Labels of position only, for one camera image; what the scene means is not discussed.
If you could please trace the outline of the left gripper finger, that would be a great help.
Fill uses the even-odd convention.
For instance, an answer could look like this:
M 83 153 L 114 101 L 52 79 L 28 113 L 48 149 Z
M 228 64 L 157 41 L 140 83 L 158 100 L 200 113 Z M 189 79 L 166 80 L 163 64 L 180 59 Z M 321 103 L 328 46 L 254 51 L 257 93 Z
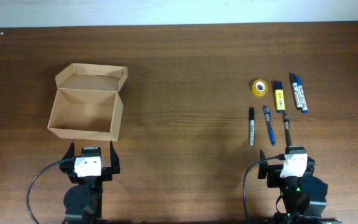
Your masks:
M 65 153 L 63 159 L 64 160 L 72 160 L 75 156 L 75 144 L 71 142 L 67 152 Z
M 114 149 L 113 142 L 110 141 L 110 161 L 112 167 L 119 167 L 119 157 Z

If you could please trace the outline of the brown cardboard box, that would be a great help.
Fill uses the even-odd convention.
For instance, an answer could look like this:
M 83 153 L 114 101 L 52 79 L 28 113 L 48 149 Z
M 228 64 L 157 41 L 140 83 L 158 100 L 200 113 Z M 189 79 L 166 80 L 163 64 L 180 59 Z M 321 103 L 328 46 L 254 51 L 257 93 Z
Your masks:
M 48 130 L 59 138 L 117 141 L 127 67 L 71 63 L 55 77 Z

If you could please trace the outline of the blue ballpoint pen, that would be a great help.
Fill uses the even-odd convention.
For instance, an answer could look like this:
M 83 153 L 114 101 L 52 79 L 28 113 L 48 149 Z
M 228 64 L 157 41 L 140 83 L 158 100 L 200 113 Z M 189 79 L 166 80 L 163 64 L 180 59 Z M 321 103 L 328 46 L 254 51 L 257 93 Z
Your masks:
M 275 135 L 274 135 L 274 131 L 272 128 L 272 120 L 271 120 L 270 111 L 266 105 L 263 105 L 263 110 L 264 110 L 265 120 L 267 123 L 269 139 L 270 139 L 271 144 L 274 146 L 275 145 Z

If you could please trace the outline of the black permanent marker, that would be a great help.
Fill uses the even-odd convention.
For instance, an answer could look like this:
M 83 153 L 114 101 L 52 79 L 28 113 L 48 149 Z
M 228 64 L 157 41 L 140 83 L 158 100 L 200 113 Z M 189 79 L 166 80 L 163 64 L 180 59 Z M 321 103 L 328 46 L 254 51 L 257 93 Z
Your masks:
M 250 124 L 249 141 L 250 141 L 250 145 L 253 146 L 254 145 L 254 126 L 255 126 L 254 108 L 253 107 L 250 107 L 250 110 L 249 110 L 249 124 Z

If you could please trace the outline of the yellow highlighter blue cap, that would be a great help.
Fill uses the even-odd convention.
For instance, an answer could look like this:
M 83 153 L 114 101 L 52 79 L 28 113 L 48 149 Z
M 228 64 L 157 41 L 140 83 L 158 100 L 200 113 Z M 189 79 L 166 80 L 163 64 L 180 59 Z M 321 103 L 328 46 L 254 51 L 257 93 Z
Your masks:
M 278 113 L 285 113 L 285 100 L 283 95 L 282 82 L 275 81 L 275 101 Z

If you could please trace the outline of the white marker blue cap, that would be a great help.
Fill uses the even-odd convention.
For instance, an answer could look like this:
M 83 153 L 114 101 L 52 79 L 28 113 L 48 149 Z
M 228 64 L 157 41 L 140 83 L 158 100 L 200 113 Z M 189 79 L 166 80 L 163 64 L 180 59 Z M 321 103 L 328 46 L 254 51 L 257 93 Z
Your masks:
M 305 98 L 305 94 L 304 94 L 304 91 L 303 91 L 303 85 L 302 85 L 300 76 L 296 77 L 296 82 L 298 84 L 298 91 L 299 91 L 299 94 L 300 94 L 300 100 L 301 100 L 301 104 L 302 104 L 302 112 L 303 113 L 308 113 L 308 107 L 307 107 L 307 104 L 306 104 L 306 98 Z

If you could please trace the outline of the yellow tape roll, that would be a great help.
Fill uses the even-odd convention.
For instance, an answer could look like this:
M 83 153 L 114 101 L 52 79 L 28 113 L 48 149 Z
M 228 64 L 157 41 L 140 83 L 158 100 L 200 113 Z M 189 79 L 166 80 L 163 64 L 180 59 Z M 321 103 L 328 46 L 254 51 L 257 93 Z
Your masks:
M 264 96 L 269 90 L 269 86 L 265 80 L 256 79 L 251 87 L 251 91 L 255 96 Z

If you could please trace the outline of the white marker black cap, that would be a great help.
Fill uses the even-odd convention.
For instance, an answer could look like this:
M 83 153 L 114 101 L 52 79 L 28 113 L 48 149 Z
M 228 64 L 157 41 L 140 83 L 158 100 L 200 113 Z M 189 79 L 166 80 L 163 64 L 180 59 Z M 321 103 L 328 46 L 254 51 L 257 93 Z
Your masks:
M 296 108 L 301 111 L 303 109 L 303 105 L 302 105 L 301 100 L 300 100 L 300 94 L 299 94 L 299 91 L 298 91 L 298 84 L 297 84 L 296 76 L 295 76 L 294 73 L 290 73 L 290 80 L 291 80 L 291 85 L 292 85 L 292 88 L 293 88 L 293 94 L 294 94 L 294 97 L 295 97 Z

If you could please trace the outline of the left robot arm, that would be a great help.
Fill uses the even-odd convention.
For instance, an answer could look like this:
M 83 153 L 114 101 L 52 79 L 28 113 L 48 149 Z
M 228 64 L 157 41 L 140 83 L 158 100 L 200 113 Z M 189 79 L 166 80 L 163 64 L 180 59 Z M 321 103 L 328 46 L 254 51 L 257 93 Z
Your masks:
M 66 208 L 63 223 L 108 223 L 102 218 L 103 183 L 112 181 L 114 174 L 120 173 L 119 157 L 113 143 L 109 143 L 111 165 L 103 167 L 101 148 L 83 147 L 81 154 L 75 156 L 75 145 L 62 157 L 60 170 L 72 184 L 63 198 Z

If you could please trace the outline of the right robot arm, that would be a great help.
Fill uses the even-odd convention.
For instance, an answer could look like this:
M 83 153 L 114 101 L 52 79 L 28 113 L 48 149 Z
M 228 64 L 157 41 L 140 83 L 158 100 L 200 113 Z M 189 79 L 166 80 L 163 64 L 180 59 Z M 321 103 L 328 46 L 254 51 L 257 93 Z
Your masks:
M 283 164 L 269 164 L 260 151 L 258 178 L 267 181 L 268 188 L 278 188 L 284 212 L 276 211 L 275 223 L 318 223 L 327 206 L 328 184 L 315 177 L 315 161 L 301 147 L 288 147 L 276 157 Z

